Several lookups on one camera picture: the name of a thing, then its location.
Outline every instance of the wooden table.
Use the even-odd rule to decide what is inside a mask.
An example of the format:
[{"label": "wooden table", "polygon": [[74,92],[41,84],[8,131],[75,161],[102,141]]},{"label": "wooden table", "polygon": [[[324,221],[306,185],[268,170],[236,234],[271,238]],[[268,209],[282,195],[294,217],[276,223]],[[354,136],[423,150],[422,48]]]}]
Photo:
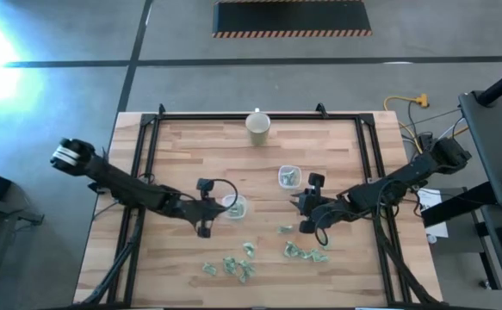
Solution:
[{"label": "wooden table", "polygon": [[[400,130],[394,112],[373,113],[385,169],[389,173],[407,163]],[[121,113],[115,125],[110,163],[124,171],[131,169],[140,116],[141,113]],[[369,140],[368,145],[370,163],[374,164]],[[142,163],[146,160],[146,149],[143,154]],[[330,258],[328,263],[283,256],[287,241],[306,250],[319,249],[313,235],[298,233],[303,218],[288,202],[294,199],[289,195],[298,190],[282,189],[277,182],[277,172],[283,164],[302,168],[300,190],[306,187],[310,172],[326,176],[323,195],[327,196],[364,182],[352,121],[272,121],[270,139],[264,147],[250,146],[243,121],[161,121],[153,167],[156,183],[198,196],[195,189],[198,177],[226,178],[237,185],[250,210],[241,221],[217,219],[211,239],[197,238],[193,227],[184,220],[148,212],[139,250],[133,306],[386,305],[373,226],[368,220],[340,222],[328,230],[331,248],[322,250]],[[227,186],[218,183],[211,195],[221,199],[230,192]],[[96,211],[110,202],[110,197],[100,197]],[[396,219],[404,259],[431,295],[441,300],[425,229],[412,209],[413,203],[402,204]],[[110,267],[121,214],[122,207],[114,207],[93,222],[75,301],[88,296]],[[277,228],[286,225],[297,229],[278,234]],[[256,258],[245,255],[244,242],[252,242],[257,247]],[[246,284],[226,275],[222,258],[227,256],[250,260],[256,267],[256,275]],[[206,262],[216,266],[217,276],[201,270]],[[391,273],[398,296],[394,268]],[[120,289],[124,288],[122,280]]]}]

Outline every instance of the floor mat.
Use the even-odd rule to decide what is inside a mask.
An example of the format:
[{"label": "floor mat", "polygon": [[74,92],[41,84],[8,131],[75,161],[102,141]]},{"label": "floor mat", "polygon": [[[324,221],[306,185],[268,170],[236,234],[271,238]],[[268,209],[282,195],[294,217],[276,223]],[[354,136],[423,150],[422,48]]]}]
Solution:
[{"label": "floor mat", "polygon": [[361,0],[232,0],[214,5],[214,38],[368,35],[371,27]]}]

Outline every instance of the concrete floor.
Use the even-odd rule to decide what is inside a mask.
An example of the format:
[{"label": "concrete floor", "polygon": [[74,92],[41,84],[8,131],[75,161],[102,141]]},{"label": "concrete floor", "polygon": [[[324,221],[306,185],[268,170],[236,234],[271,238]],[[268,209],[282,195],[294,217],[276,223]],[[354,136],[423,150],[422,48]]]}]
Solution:
[{"label": "concrete floor", "polygon": [[[502,55],[502,0],[367,0],[372,37],[213,40],[212,0],[155,0],[141,59],[274,57],[467,57]],[[130,59],[144,0],[0,1],[0,63]],[[127,73],[118,68],[0,69],[0,175],[27,192],[43,226],[19,232],[0,274],[0,309],[59,307],[71,302],[96,196],[84,178],[53,170],[62,137],[108,147]],[[136,71],[128,111],[378,110],[386,96],[429,95],[415,121],[455,109],[457,96],[485,89],[502,62],[416,65],[279,65],[146,67]],[[405,102],[391,103],[408,123]],[[418,130],[442,133],[459,112]],[[430,187],[475,186],[486,180],[473,153],[465,170],[436,176]],[[502,291],[476,287],[476,256],[438,256],[444,299],[502,309]],[[459,266],[466,266],[456,272]]]}]

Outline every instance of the white cup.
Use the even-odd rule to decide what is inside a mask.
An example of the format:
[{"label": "white cup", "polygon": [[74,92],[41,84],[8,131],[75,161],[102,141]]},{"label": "white cup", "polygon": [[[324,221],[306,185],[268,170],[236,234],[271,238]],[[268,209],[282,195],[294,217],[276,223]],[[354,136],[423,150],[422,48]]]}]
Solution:
[{"label": "white cup", "polygon": [[261,146],[268,139],[270,131],[270,117],[260,112],[259,108],[254,109],[254,113],[249,114],[245,120],[245,126],[254,146]]}]

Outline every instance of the table frame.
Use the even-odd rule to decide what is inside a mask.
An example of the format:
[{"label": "table frame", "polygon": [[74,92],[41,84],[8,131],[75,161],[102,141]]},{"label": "table frame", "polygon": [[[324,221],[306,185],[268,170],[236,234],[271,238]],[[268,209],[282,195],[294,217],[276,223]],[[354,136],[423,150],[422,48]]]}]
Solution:
[{"label": "table frame", "polygon": [[[136,141],[136,147],[133,157],[133,164],[131,169],[132,177],[144,177],[150,176],[152,174],[153,167],[153,159],[154,152],[156,151],[157,142],[158,142],[158,130],[159,124],[161,121],[194,121],[194,120],[241,120],[243,121],[246,118],[246,113],[197,113],[197,114],[167,114],[165,112],[164,106],[161,104],[159,106],[159,111],[156,114],[143,114],[141,116],[139,122],[139,131],[138,131],[138,139]],[[277,112],[277,113],[268,113],[268,116],[271,120],[340,120],[340,121],[353,121],[356,125],[356,135],[357,141],[360,148],[360,155],[363,165],[363,176],[365,177],[366,182],[373,182],[374,176],[371,172],[371,166],[369,163],[368,149],[365,141],[365,134],[363,130],[363,126],[367,126],[369,129],[369,135],[371,138],[373,154],[375,158],[375,165],[377,167],[377,177],[386,176],[384,165],[382,162],[381,155],[381,147],[379,145],[379,140],[377,137],[376,127],[375,127],[375,117],[371,113],[350,113],[350,114],[328,114],[325,111],[325,107],[323,104],[319,103],[315,109],[315,112]],[[143,150],[144,140],[146,137],[146,129],[152,125],[152,136],[150,138],[150,147],[149,154],[147,156],[146,167],[144,169],[143,174],[139,173],[140,167],[140,158]],[[136,223],[141,225],[139,228],[139,233],[137,235],[133,235],[131,240],[133,240],[134,244],[130,249],[130,263],[127,271],[127,284],[125,287],[124,298],[122,301],[117,300],[117,290],[119,284],[119,271],[123,263],[126,261],[126,244],[127,244],[127,233],[128,227],[131,220],[131,214],[134,209],[137,209]],[[139,256],[139,243],[142,237],[143,231],[143,223],[144,218],[146,216],[146,209],[141,206],[126,206],[122,215],[121,227],[119,232],[119,238],[117,239],[117,246],[115,250],[115,263],[114,267],[116,267],[115,274],[112,275],[114,277],[113,281],[108,283],[108,296],[105,304],[101,305],[89,305],[89,304],[79,304],[80,308],[86,308],[87,306],[93,306],[93,308],[107,308],[107,309],[118,309],[118,308],[130,308],[132,306],[132,298],[133,298],[133,285],[135,282],[135,277],[137,273],[137,264],[138,264],[138,256]],[[393,210],[390,208],[387,210],[387,228],[390,235],[390,241],[395,249],[396,253],[403,261],[402,250],[400,246],[400,239],[398,236],[398,231],[396,229],[396,221],[394,219]],[[380,225],[381,219],[376,218],[373,221],[373,228],[375,231],[375,240],[377,242],[377,251],[379,255],[379,264],[381,266],[381,275],[383,286],[385,290],[385,296],[387,299],[388,305],[400,304],[400,305],[412,305],[412,298],[410,287],[406,282],[406,279],[402,276],[399,270],[398,278],[400,283],[400,291],[402,294],[403,302],[397,302],[394,298],[394,288],[391,280],[391,275],[388,267],[387,253],[384,249],[379,245],[379,236],[378,232],[375,230],[375,225]],[[124,259],[119,263],[119,257],[125,256]]]}]

